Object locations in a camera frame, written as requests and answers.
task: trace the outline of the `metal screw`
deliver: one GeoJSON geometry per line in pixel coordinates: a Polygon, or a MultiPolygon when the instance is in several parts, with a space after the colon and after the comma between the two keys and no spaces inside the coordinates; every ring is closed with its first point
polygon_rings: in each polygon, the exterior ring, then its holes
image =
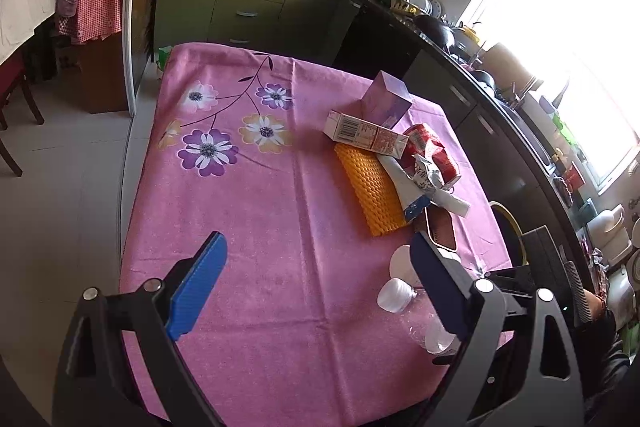
{"type": "Polygon", "coordinates": [[[162,287],[162,281],[159,279],[148,279],[143,284],[143,288],[146,292],[157,292],[162,287]]]}
{"type": "Polygon", "coordinates": [[[545,302],[551,302],[554,299],[554,295],[551,293],[551,290],[547,290],[546,288],[540,288],[538,290],[538,297],[545,302]]]}
{"type": "Polygon", "coordinates": [[[478,279],[476,281],[476,289],[482,293],[489,293],[494,289],[494,283],[489,279],[478,279]]]}
{"type": "Polygon", "coordinates": [[[82,293],[82,298],[85,301],[92,301],[98,296],[98,288],[87,288],[82,293]]]}

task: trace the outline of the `black sleeve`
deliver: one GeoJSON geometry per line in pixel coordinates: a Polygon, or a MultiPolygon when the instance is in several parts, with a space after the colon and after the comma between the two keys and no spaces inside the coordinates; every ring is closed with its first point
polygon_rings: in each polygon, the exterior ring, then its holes
{"type": "Polygon", "coordinates": [[[578,330],[574,335],[574,347],[589,418],[629,367],[611,310],[607,309],[597,321],[578,330]]]}

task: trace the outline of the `flower print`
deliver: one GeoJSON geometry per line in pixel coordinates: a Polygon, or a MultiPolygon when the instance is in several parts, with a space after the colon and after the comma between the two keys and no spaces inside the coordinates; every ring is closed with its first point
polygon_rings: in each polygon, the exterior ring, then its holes
{"type": "Polygon", "coordinates": [[[228,134],[223,134],[218,129],[212,129],[208,133],[196,129],[184,136],[182,141],[187,145],[178,152],[182,168],[197,167],[203,178],[210,174],[222,176],[225,165],[238,161],[238,147],[231,144],[228,134]]]}
{"type": "Polygon", "coordinates": [[[193,114],[199,109],[210,110],[214,105],[218,105],[216,97],[218,92],[209,84],[197,83],[190,87],[182,97],[182,107],[186,112],[193,114]]]}
{"type": "Polygon", "coordinates": [[[291,131],[284,128],[284,122],[273,116],[252,114],[242,118],[244,127],[238,129],[244,143],[254,143],[260,152],[282,152],[282,146],[291,147],[291,131]]]}
{"type": "Polygon", "coordinates": [[[259,87],[255,96],[262,99],[262,105],[268,105],[272,109],[290,109],[293,107],[291,90],[282,87],[280,84],[267,84],[259,87]]]}
{"type": "Polygon", "coordinates": [[[167,147],[175,145],[180,135],[180,120],[174,120],[164,130],[164,134],[158,142],[158,149],[164,150],[167,147]]]}

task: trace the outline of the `pink tablecloth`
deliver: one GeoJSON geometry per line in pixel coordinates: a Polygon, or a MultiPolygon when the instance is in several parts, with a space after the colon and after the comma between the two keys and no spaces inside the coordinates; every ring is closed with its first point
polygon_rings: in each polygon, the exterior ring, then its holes
{"type": "MultiPolygon", "coordinates": [[[[356,111],[369,83],[216,44],[172,51],[121,289],[164,276],[212,230],[225,234],[226,267],[178,346],[230,427],[360,425],[430,396],[444,374],[399,318],[376,305],[389,258],[410,240],[410,228],[371,237],[322,134],[329,110],[356,111]]],[[[397,129],[420,122],[462,170],[456,194],[472,205],[466,219],[454,218],[463,265],[509,266],[441,108],[417,99],[397,129]]],[[[161,413],[142,359],[131,356],[148,407],[161,413]]]]}

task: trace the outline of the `kitchen counter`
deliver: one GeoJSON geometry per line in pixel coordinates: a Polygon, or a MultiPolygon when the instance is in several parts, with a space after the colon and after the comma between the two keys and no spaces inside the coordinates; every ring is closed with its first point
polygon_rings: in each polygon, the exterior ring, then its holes
{"type": "Polygon", "coordinates": [[[462,85],[466,92],[473,97],[478,106],[490,115],[492,121],[499,126],[502,133],[509,139],[538,182],[544,197],[558,220],[562,233],[564,233],[566,237],[567,245],[565,246],[568,247],[569,251],[565,251],[565,254],[568,260],[574,261],[585,288],[593,290],[591,287],[590,272],[576,235],[576,230],[580,227],[577,219],[575,219],[577,205],[574,205],[572,208],[568,208],[565,205],[560,194],[551,182],[554,171],[551,169],[548,170],[542,165],[530,142],[511,118],[498,106],[497,100],[488,95],[471,74],[463,70],[455,60],[449,57],[449,55],[422,32],[417,30],[411,23],[407,22],[406,19],[391,13],[377,0],[356,1],[383,16],[390,25],[393,25],[399,32],[402,32],[406,38],[410,38],[413,42],[418,43],[420,48],[444,68],[455,81],[462,85]]]}

